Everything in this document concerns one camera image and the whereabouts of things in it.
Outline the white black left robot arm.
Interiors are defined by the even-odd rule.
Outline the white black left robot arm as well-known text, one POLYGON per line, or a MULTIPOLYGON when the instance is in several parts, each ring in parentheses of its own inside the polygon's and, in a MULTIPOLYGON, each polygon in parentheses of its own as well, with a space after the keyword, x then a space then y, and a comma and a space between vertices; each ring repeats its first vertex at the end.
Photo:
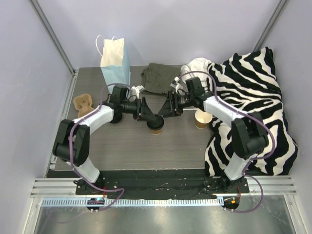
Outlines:
POLYGON ((154 114, 146 99, 139 97, 142 86, 113 83, 112 93, 101 100, 90 113, 74 120, 60 122, 52 154, 68 163, 77 175, 87 182, 92 194, 100 194, 104 188, 101 172, 89 158, 90 136, 106 123, 118 123, 123 114, 131 114, 136 121, 144 121, 151 131, 161 130, 163 117, 154 114))

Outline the brown paper coffee cup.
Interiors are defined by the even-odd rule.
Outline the brown paper coffee cup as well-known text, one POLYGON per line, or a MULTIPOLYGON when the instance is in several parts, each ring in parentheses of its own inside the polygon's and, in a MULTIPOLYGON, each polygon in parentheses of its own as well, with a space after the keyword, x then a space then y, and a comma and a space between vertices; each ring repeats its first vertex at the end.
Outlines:
POLYGON ((150 132, 153 134, 153 135, 159 135, 161 133, 162 129, 150 129, 150 132))

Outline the brown cardboard cup carrier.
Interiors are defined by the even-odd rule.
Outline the brown cardboard cup carrier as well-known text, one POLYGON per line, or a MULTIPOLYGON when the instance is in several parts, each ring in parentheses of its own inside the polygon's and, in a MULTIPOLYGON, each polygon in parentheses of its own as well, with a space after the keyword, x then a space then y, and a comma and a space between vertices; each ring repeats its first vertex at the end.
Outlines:
POLYGON ((73 104, 78 111, 78 118, 83 117, 94 110, 90 94, 82 94, 74 98, 73 104))

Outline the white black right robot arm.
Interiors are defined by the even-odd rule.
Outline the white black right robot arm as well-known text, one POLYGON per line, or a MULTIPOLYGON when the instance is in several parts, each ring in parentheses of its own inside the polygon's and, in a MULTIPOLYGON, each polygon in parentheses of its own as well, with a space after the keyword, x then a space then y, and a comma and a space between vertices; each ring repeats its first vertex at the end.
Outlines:
POLYGON ((170 91, 158 114, 164 118, 177 117, 186 107, 196 107, 209 113, 231 129, 232 149, 234 154, 221 173, 220 188, 230 193, 237 188, 248 163, 257 157, 268 146, 268 133, 261 114, 254 112, 240 113, 213 92, 206 92, 198 77, 186 81, 188 91, 170 91))

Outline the light blue paper bag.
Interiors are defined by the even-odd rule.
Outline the light blue paper bag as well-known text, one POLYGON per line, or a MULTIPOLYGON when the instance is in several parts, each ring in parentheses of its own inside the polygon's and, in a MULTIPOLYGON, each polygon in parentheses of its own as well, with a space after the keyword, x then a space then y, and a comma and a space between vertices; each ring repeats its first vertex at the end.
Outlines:
POLYGON ((130 85, 130 61, 124 38, 104 39, 98 35, 95 41, 101 56, 100 68, 107 85, 122 83, 130 85))

